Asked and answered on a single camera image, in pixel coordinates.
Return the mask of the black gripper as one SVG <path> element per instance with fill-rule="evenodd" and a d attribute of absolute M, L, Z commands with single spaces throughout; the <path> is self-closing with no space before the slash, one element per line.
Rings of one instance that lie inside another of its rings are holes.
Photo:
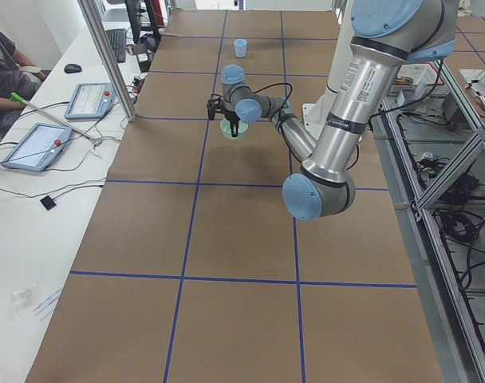
<path fill-rule="evenodd" d="M 223 114 L 223 118 L 229 121 L 231 136 L 238 137 L 240 119 L 235 113 L 235 111 L 224 109 L 222 111 L 222 114 Z"/>

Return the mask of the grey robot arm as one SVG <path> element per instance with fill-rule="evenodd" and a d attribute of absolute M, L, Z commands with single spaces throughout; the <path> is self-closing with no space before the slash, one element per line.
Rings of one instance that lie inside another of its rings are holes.
<path fill-rule="evenodd" d="M 210 98 L 207 115 L 221 113 L 233 137 L 239 123 L 261 118 L 275 125 L 300 161 L 298 173 L 282 186 L 287 211 L 301 220 L 336 215 L 354 201 L 355 185 L 347 163 L 372 114 L 404 64 L 446 58 L 455 48 L 457 1 L 355 1 L 345 13 L 353 36 L 352 58 L 318 138 L 291 111 L 286 100 L 261 96 L 245 82 L 243 68 L 222 71 L 223 94 Z"/>

